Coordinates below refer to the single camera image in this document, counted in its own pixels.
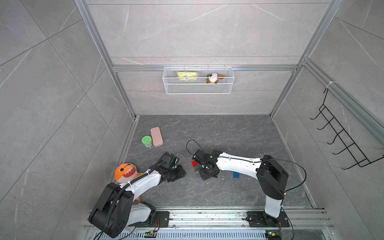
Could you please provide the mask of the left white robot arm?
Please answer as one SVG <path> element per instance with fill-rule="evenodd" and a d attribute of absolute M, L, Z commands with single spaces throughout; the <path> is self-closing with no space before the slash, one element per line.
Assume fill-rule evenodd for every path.
<path fill-rule="evenodd" d="M 156 207 L 142 202 L 140 196 L 162 182 L 174 182 L 185 176 L 179 158 L 165 152 L 144 173 L 138 172 L 132 163 L 119 165 L 115 170 L 115 182 L 106 185 L 88 221 L 101 233 L 117 237 L 126 226 L 160 226 Z"/>

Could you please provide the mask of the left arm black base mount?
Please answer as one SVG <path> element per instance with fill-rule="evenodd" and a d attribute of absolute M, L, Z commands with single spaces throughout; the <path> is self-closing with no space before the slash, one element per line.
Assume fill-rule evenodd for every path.
<path fill-rule="evenodd" d="M 149 216 L 149 219 L 143 223 L 139 223 L 140 228 L 167 228 L 170 221 L 170 212 L 160 211 Z"/>

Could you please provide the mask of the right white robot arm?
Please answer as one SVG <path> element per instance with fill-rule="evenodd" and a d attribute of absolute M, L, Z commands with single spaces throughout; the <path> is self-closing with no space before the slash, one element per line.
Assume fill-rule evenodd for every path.
<path fill-rule="evenodd" d="M 265 216 L 273 219 L 280 216 L 289 174 L 271 156 L 251 159 L 221 151 L 208 154 L 197 150 L 193 160 L 201 166 L 199 172 L 203 180 L 216 178 L 222 171 L 237 172 L 257 179 L 266 195 Z"/>

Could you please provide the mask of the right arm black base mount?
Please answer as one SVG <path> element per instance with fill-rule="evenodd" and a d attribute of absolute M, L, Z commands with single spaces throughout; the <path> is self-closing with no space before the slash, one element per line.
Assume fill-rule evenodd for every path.
<path fill-rule="evenodd" d="M 264 211 L 248 211 L 246 221 L 251 228 L 288 228 L 290 223 L 287 215 L 281 211 L 277 218 L 267 215 Z"/>

